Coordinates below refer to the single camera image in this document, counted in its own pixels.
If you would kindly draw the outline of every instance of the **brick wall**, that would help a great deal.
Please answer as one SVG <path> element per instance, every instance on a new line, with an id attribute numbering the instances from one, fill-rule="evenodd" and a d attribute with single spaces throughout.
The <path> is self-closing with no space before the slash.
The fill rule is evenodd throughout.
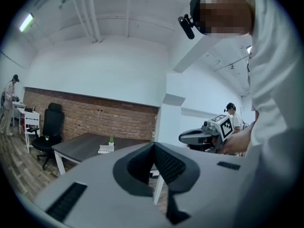
<path id="1" fill-rule="evenodd" d="M 62 105 L 65 121 L 64 140 L 83 133 L 96 133 L 114 137 L 154 140 L 158 108 L 115 100 L 26 88 L 23 103 L 36 106 L 43 127 L 44 110 L 48 105 Z"/>

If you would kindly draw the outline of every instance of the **ceiling light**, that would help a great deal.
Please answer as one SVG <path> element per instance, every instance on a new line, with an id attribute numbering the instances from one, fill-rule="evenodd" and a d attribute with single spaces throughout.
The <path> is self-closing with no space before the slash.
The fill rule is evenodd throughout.
<path id="1" fill-rule="evenodd" d="M 25 20 L 22 22 L 22 24 L 19 27 L 19 30 L 22 32 L 24 31 L 24 29 L 26 28 L 26 26 L 29 25 L 29 23 L 33 20 L 33 16 L 31 14 L 29 14 Z"/>
<path id="2" fill-rule="evenodd" d="M 252 46 L 247 47 L 247 52 L 248 52 L 248 54 L 250 54 L 251 48 L 252 48 Z"/>

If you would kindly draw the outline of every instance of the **small potted plant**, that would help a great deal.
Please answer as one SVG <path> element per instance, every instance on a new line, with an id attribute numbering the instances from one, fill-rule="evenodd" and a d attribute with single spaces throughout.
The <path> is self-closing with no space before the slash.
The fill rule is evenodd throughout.
<path id="1" fill-rule="evenodd" d="M 113 145 L 114 145 L 114 138 L 113 138 L 113 136 L 110 137 L 109 145 L 110 145 L 110 146 L 113 146 Z"/>

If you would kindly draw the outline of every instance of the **person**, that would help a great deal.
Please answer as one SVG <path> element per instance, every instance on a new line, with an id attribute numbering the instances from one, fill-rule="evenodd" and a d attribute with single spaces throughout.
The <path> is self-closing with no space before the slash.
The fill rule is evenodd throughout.
<path id="1" fill-rule="evenodd" d="M 4 99 L 4 113 L 3 118 L 0 123 L 0 133 L 6 134 L 7 136 L 13 136 L 13 133 L 10 131 L 10 119 L 12 111 L 12 102 L 15 97 L 15 83 L 19 82 L 18 75 L 15 74 L 12 80 L 8 83 L 5 88 L 5 99 Z"/>
<path id="2" fill-rule="evenodd" d="M 232 116 L 232 126 L 233 126 L 233 133 L 238 133 L 244 129 L 244 121 L 242 117 L 237 114 L 237 108 L 233 103 L 228 103 L 226 109 L 224 110 L 228 112 L 229 115 Z"/>
<path id="3" fill-rule="evenodd" d="M 247 72 L 256 118 L 219 150 L 219 153 L 248 150 L 249 155 L 253 146 L 264 144 L 287 129 L 273 96 L 290 72 L 303 64 L 301 37 L 276 0 L 191 0 L 190 15 L 194 26 L 204 35 L 252 37 Z"/>

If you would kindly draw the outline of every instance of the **office chair backrest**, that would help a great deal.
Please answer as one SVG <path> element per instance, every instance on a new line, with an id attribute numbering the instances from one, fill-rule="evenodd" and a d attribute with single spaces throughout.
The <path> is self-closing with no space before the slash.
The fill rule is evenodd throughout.
<path id="1" fill-rule="evenodd" d="M 60 127 L 65 118 L 65 115 L 61 110 L 62 106 L 60 104 L 51 103 L 48 105 L 48 109 L 44 112 L 44 125 L 42 132 L 44 136 L 60 136 Z"/>

